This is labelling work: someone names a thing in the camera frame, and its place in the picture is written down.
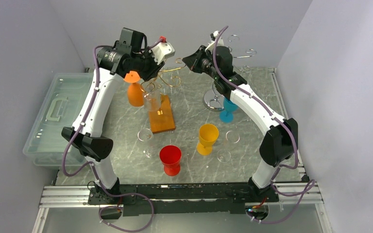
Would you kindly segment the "red plastic wine glass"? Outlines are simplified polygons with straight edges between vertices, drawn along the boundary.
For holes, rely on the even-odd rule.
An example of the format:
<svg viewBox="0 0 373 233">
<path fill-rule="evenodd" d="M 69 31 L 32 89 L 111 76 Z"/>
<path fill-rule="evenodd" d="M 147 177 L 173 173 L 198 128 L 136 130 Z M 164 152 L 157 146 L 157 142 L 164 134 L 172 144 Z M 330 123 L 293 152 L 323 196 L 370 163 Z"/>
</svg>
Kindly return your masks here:
<svg viewBox="0 0 373 233">
<path fill-rule="evenodd" d="M 180 160 L 182 158 L 181 150 L 174 145 L 167 145 L 160 150 L 160 161 L 164 166 L 164 172 L 168 176 L 176 176 L 181 170 Z"/>
</svg>

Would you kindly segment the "clear plastic storage bin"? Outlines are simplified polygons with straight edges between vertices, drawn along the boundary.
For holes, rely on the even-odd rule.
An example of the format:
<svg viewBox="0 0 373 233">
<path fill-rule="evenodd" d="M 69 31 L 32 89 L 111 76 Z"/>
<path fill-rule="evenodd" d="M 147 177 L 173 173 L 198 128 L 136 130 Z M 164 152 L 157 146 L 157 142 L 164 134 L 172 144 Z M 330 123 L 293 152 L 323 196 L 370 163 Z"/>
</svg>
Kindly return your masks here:
<svg viewBox="0 0 373 233">
<path fill-rule="evenodd" d="M 61 131 L 77 119 L 92 79 L 91 73 L 54 76 L 23 148 L 24 155 L 36 166 L 54 169 L 61 166 L 68 143 Z"/>
</svg>

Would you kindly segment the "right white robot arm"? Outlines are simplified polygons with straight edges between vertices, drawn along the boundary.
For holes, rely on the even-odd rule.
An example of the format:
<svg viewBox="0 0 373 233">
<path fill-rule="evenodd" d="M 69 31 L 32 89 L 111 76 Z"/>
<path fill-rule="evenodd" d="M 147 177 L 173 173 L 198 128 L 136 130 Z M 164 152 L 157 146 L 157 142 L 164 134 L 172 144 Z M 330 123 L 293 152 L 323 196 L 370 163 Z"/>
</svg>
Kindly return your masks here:
<svg viewBox="0 0 373 233">
<path fill-rule="evenodd" d="M 224 98 L 237 105 L 260 129 L 264 138 L 259 147 L 261 162 L 249 179 L 248 195 L 261 201 L 267 195 L 278 169 L 298 152 L 298 123 L 284 118 L 270 108 L 252 90 L 247 81 L 234 70 L 233 56 L 225 46 L 213 51 L 204 45 L 182 62 L 195 73 L 205 73 Z"/>
</svg>

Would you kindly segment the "orange plastic wine glass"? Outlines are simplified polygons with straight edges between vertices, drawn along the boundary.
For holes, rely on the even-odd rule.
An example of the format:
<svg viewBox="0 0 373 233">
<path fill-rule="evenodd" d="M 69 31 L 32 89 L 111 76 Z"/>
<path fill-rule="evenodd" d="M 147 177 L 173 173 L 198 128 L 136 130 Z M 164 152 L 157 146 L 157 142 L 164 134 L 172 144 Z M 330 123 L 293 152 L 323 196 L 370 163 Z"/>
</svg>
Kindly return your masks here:
<svg viewBox="0 0 373 233">
<path fill-rule="evenodd" d="M 127 88 L 128 102 L 134 107 L 141 107 L 144 104 L 140 80 L 141 77 L 136 71 L 130 71 L 124 78 L 124 81 L 130 84 Z"/>
</svg>

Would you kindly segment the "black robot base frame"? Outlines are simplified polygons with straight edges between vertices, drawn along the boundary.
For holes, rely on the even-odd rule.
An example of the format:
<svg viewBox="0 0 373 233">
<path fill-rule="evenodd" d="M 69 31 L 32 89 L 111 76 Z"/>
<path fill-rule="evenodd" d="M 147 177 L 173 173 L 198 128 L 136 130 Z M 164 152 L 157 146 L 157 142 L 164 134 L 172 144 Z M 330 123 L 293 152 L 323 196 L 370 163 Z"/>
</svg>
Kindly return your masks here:
<svg viewBox="0 0 373 233">
<path fill-rule="evenodd" d="M 111 197 L 100 186 L 88 186 L 88 205 L 120 205 L 124 216 L 229 212 L 244 214 L 253 205 L 277 203 L 271 188 L 257 191 L 247 182 L 122 184 Z"/>
</svg>

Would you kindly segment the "yellow plastic wine glass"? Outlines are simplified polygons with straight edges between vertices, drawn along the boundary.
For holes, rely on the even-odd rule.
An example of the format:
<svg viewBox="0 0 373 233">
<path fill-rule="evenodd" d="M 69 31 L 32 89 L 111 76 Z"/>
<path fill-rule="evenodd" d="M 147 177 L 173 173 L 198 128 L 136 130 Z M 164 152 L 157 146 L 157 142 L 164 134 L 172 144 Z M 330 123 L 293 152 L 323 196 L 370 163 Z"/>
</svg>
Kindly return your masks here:
<svg viewBox="0 0 373 233">
<path fill-rule="evenodd" d="M 199 129 L 199 143 L 196 150 L 200 155 L 207 156 L 213 150 L 213 145 L 219 137 L 219 130 L 214 124 L 204 124 Z"/>
</svg>

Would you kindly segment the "gold wire rack wooden base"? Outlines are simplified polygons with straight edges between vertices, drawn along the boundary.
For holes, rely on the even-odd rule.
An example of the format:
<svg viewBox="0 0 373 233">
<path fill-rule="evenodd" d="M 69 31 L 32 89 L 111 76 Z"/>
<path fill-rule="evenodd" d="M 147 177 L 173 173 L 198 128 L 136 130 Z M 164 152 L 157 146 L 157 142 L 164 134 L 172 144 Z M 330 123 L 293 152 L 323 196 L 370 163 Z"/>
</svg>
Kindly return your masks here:
<svg viewBox="0 0 373 233">
<path fill-rule="evenodd" d="M 143 81 L 140 85 L 142 85 L 144 82 L 157 82 L 161 85 L 161 98 L 162 98 L 162 104 L 159 110 L 154 112 L 148 113 L 148 119 L 150 124 L 150 129 L 153 134 L 157 133 L 163 133 L 168 131 L 173 131 L 176 129 L 175 121 L 173 118 L 172 108 L 171 108 L 171 101 L 169 98 L 169 95 L 165 93 L 165 87 L 171 87 L 175 88 L 180 86 L 181 84 L 181 78 L 178 76 L 170 77 L 169 81 L 165 81 L 163 78 L 163 74 L 166 72 L 173 72 L 182 69 L 181 67 L 176 68 L 170 68 L 170 69 L 162 69 L 158 72 L 158 76 L 155 78 L 152 78 L 149 81 Z"/>
</svg>

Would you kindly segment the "blue plastic wine glass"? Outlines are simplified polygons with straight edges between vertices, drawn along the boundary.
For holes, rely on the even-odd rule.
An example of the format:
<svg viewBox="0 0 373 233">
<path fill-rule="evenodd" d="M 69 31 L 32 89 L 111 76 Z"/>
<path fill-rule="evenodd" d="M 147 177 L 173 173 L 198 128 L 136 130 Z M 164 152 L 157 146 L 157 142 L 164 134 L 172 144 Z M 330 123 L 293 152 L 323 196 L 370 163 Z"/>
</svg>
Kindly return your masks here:
<svg viewBox="0 0 373 233">
<path fill-rule="evenodd" d="M 228 100 L 227 98 L 223 101 L 224 110 L 220 112 L 220 120 L 224 123 L 231 123 L 234 119 L 234 112 L 238 109 L 238 106 Z"/>
</svg>

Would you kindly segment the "clear wine glass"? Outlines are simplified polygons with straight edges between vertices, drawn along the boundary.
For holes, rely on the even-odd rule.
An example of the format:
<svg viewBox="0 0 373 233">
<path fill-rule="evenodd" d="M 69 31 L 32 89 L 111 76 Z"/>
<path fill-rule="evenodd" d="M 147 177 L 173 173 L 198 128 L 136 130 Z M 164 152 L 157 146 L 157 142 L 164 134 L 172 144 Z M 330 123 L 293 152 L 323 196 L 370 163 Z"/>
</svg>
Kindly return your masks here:
<svg viewBox="0 0 373 233">
<path fill-rule="evenodd" d="M 154 144 L 154 137 L 151 129 L 143 128 L 141 129 L 138 134 L 137 138 L 139 141 L 139 147 L 142 154 L 148 158 L 152 159 L 155 153 L 155 144 Z"/>
<path fill-rule="evenodd" d="M 221 163 L 227 163 L 232 157 L 232 152 L 240 141 L 240 134 L 237 130 L 230 130 L 225 134 L 222 147 L 217 152 L 217 159 Z"/>
<path fill-rule="evenodd" d="M 142 85 L 144 107 L 149 112 L 160 109 L 162 104 L 161 85 L 157 82 L 144 82 Z"/>
</svg>

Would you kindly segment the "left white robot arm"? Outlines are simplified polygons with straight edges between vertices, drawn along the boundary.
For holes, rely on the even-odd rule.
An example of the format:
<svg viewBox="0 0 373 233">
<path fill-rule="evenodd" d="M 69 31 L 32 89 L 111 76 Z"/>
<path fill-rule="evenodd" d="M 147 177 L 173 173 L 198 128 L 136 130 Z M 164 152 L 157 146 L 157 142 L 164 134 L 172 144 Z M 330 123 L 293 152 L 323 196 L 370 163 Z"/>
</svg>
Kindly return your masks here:
<svg viewBox="0 0 373 233">
<path fill-rule="evenodd" d="M 120 197 L 120 182 L 116 176 L 110 153 L 113 140 L 102 135 L 106 113 L 121 80 L 135 71 L 144 81 L 157 77 L 165 60 L 175 54 L 175 49 L 165 37 L 148 45 L 144 33 L 122 28 L 113 45 L 98 45 L 93 49 L 94 72 L 87 97 L 77 118 L 70 127 L 64 127 L 61 135 L 67 140 L 61 168 L 72 177 L 77 172 L 66 171 L 66 156 L 70 147 L 76 148 L 85 158 L 100 188 L 101 198 L 113 204 Z"/>
</svg>

